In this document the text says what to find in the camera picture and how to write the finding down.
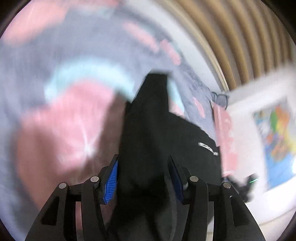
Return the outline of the black hooded jacket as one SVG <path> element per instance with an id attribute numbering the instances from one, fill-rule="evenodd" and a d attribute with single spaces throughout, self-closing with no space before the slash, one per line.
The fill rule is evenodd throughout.
<path id="1" fill-rule="evenodd" d="M 221 182 L 219 150 L 198 126 L 169 112 L 167 76 L 150 73 L 125 109 L 119 146 L 113 240 L 180 240 L 188 207 L 168 171 L 173 158 L 211 184 Z"/>

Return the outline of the pink patterned pillow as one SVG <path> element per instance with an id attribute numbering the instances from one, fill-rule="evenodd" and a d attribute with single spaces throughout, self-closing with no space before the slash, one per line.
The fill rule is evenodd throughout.
<path id="1" fill-rule="evenodd" d="M 222 177 L 234 174 L 237 169 L 237 150 L 234 142 L 233 124 L 229 113 L 212 102 L 217 142 L 220 150 Z"/>

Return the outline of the grey pillow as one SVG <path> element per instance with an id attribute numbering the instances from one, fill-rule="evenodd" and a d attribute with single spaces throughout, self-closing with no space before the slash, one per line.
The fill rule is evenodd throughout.
<path id="1" fill-rule="evenodd" d="M 228 107 L 229 96 L 224 93 L 212 92 L 212 101 L 224 109 Z"/>

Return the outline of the grey floral bed quilt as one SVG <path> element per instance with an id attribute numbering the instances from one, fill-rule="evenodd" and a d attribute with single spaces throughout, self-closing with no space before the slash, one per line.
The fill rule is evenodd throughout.
<path id="1" fill-rule="evenodd" d="M 60 182 L 118 151 L 125 102 L 152 70 L 170 111 L 215 138 L 214 75 L 155 1 L 30 1 L 1 37 L 1 221 L 24 240 Z"/>

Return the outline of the striped wooden headboard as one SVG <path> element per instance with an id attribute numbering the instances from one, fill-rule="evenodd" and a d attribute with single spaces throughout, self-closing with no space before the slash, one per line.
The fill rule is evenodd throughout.
<path id="1" fill-rule="evenodd" d="M 295 30 L 270 1 L 158 1 L 206 54 L 220 89 L 295 61 Z"/>

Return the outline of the colourful wall map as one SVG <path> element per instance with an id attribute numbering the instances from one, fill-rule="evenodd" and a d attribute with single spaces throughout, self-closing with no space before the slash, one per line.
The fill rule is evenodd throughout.
<path id="1" fill-rule="evenodd" d="M 263 146 L 267 189 L 295 176 L 295 117 L 287 99 L 253 113 Z"/>

